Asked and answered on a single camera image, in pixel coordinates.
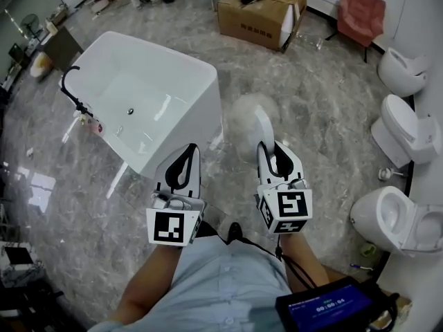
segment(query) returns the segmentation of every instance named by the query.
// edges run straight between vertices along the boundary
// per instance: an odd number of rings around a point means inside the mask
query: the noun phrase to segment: toilet
[[[351,222],[366,240],[398,255],[443,252],[443,205],[413,203],[396,187],[383,187],[360,198]]]
[[[414,95],[426,85],[428,60],[425,55],[408,59],[388,48],[381,58],[378,73],[392,93],[400,97]]]
[[[418,118],[400,97],[388,95],[381,117],[371,126],[375,142],[397,168],[410,161],[427,163],[442,150],[440,126],[433,116]]]

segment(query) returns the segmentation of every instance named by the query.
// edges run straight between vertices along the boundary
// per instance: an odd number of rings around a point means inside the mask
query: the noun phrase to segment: marble floor
[[[209,0],[142,10],[117,0],[99,17],[82,8],[66,26],[83,48],[114,30],[215,66],[224,132],[204,154],[201,193],[206,219],[222,236],[238,221],[249,239],[269,250],[275,246],[255,209],[255,164],[236,152],[242,139],[230,117],[242,95],[260,93],[277,104],[276,138],[300,157],[314,190],[314,218],[303,232],[318,258],[351,275],[350,263],[376,263],[376,257],[360,256],[365,241],[348,215],[355,200],[383,185],[378,169],[390,165],[370,135],[388,94],[377,77],[377,51],[369,51],[365,64],[352,41],[323,41],[332,29],[308,12],[286,53],[273,52],[220,35]],[[5,195],[12,200],[8,213],[35,245],[69,308],[91,326],[116,306],[153,249],[144,215],[152,184],[75,121],[73,105],[57,85],[60,77],[53,71],[36,83],[24,73],[14,89],[1,139]],[[27,157],[30,148],[33,156]],[[404,188],[397,179],[389,184]]]

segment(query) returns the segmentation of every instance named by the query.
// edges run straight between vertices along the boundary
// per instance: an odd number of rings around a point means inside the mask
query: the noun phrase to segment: shoe
[[[228,244],[230,244],[234,240],[243,239],[242,227],[239,223],[232,223],[229,228],[228,233]]]

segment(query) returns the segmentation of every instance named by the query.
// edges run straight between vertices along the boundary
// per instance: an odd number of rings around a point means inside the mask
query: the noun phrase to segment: blue screen
[[[323,329],[358,313],[372,300],[353,285],[289,305],[289,312],[300,332]]]

